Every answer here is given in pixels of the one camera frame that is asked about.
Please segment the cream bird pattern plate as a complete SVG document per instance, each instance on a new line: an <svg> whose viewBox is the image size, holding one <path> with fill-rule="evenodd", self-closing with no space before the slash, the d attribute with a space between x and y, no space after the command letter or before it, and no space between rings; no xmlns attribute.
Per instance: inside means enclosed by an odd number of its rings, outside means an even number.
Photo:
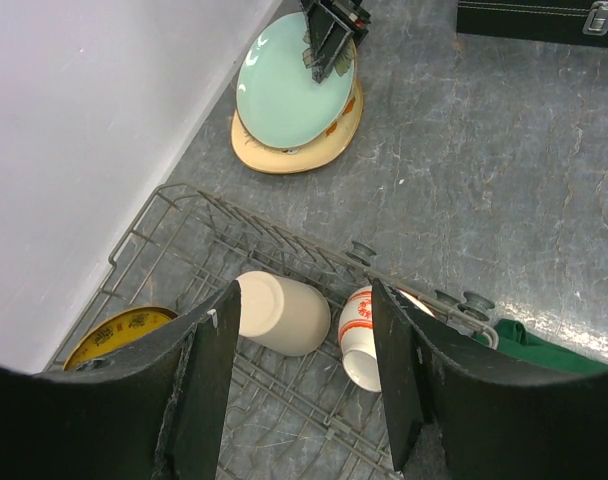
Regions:
<svg viewBox="0 0 608 480"><path fill-rule="evenodd" d="M358 130L363 106L362 86L355 80L351 98L338 119L311 142L287 149L271 148L257 141L235 111L231 123L232 148L243 164L261 173L284 175L314 170L331 163L346 150Z"/></svg>

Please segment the mint green flower plate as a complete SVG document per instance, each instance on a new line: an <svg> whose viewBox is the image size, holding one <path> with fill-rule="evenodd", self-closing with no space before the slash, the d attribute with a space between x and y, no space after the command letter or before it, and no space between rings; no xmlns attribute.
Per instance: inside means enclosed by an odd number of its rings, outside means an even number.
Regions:
<svg viewBox="0 0 608 480"><path fill-rule="evenodd" d="M275 149L311 142L349 102L356 54L350 41L329 76L318 83L312 76L305 15L278 18L256 38L239 71L236 101L243 126L257 141Z"/></svg>

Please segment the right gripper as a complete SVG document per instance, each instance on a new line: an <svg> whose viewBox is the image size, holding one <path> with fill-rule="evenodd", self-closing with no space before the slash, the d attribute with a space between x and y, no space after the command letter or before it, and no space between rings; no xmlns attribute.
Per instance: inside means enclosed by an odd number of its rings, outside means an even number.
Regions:
<svg viewBox="0 0 608 480"><path fill-rule="evenodd" d="M361 1L302 0L306 31L303 62L321 84L331 73L344 76L354 57L352 40L359 45L368 34L370 13Z"/></svg>

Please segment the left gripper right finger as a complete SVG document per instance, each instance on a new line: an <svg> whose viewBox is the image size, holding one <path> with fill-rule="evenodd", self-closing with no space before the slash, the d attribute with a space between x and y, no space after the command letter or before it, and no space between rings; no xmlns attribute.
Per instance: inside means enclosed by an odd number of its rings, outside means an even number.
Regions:
<svg viewBox="0 0 608 480"><path fill-rule="evenodd" d="M427 424L455 479L608 479L608 370L577 375L485 346L372 284L393 467Z"/></svg>

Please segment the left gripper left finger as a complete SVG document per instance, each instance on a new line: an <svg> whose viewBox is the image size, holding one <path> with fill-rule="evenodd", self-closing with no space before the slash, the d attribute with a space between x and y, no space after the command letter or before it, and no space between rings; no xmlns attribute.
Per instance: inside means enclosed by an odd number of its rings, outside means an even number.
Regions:
<svg viewBox="0 0 608 480"><path fill-rule="evenodd" d="M0 479L212 479L241 316L231 282L71 371L0 366Z"/></svg>

